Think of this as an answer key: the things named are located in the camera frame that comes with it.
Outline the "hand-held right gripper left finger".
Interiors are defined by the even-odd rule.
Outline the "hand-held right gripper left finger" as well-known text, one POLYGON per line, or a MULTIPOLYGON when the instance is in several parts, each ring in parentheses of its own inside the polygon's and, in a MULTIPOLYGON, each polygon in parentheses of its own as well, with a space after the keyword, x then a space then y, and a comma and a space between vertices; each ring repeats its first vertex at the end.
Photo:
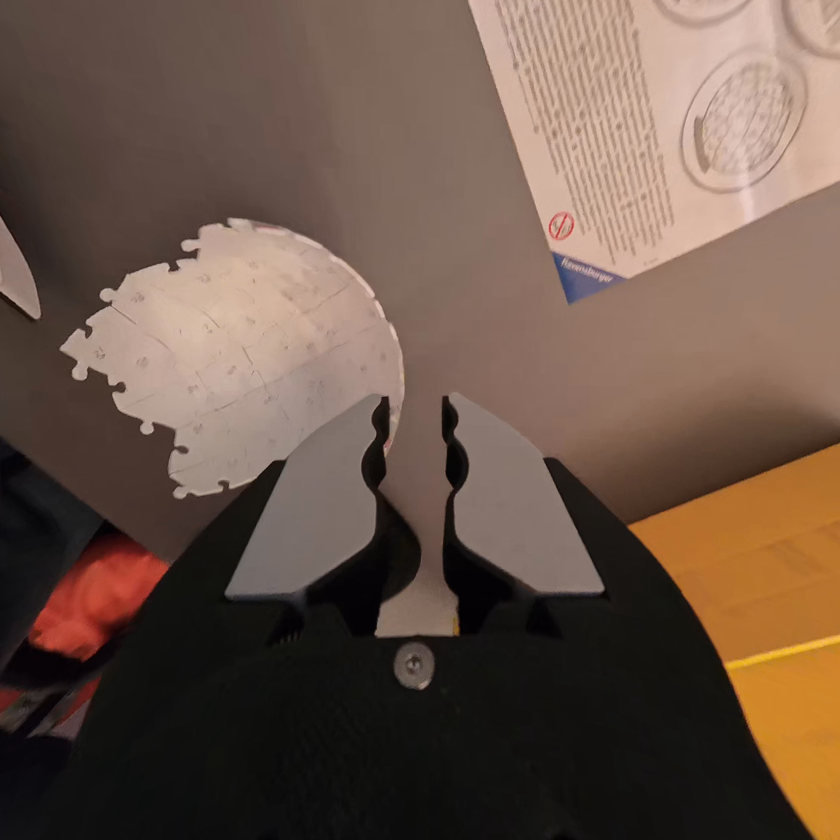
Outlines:
POLYGON ((371 394, 316 429, 288 456, 224 595, 335 606, 354 635, 373 635, 387 561, 379 485, 390 403, 371 394))

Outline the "partly built puzzle ball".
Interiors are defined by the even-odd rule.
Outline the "partly built puzzle ball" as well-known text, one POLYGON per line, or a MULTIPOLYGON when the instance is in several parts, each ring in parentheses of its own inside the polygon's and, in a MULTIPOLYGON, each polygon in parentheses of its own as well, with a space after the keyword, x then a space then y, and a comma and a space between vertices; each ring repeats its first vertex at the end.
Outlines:
POLYGON ((103 375, 140 423, 174 432, 173 497, 237 489, 368 395, 387 396, 388 449, 405 394, 403 352, 371 286, 320 243, 229 218, 182 242, 175 267, 100 292, 59 351, 103 375))

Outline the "white instruction leaflet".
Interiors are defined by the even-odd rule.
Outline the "white instruction leaflet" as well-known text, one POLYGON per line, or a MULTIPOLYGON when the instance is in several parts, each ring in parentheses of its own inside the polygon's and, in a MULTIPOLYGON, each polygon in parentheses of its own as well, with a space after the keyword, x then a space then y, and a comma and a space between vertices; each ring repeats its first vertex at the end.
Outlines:
POLYGON ((838 183, 838 1, 469 10, 569 303, 838 183))

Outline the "person's dark clothing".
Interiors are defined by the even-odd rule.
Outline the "person's dark clothing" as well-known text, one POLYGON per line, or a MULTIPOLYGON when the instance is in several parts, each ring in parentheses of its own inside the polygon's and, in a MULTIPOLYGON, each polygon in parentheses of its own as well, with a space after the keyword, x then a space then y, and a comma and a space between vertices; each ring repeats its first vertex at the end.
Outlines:
POLYGON ((104 519, 1 442, 1 668, 104 519))

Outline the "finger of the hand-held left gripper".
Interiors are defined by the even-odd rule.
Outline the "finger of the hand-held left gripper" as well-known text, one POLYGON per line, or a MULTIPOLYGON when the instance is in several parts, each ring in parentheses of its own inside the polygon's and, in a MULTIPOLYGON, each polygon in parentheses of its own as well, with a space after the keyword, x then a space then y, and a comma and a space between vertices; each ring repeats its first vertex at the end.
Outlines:
POLYGON ((33 321, 41 320, 35 278, 23 251, 1 219, 1 294, 33 321))

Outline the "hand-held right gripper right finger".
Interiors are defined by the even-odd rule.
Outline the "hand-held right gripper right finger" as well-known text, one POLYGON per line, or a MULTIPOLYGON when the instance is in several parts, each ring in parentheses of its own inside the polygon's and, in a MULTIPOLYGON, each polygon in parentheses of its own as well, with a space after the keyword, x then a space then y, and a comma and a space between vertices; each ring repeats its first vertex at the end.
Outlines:
POLYGON ((458 635, 559 636, 563 614, 603 606, 605 583, 540 449, 456 392, 442 432, 444 578, 458 635))

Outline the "yellow plastic bin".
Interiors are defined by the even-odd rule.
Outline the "yellow plastic bin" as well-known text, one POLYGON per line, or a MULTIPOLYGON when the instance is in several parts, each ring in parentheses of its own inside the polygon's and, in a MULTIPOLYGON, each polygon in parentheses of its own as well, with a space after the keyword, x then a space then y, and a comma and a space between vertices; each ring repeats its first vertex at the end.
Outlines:
POLYGON ((839 838, 839 446, 631 525, 695 610, 773 776, 839 838))

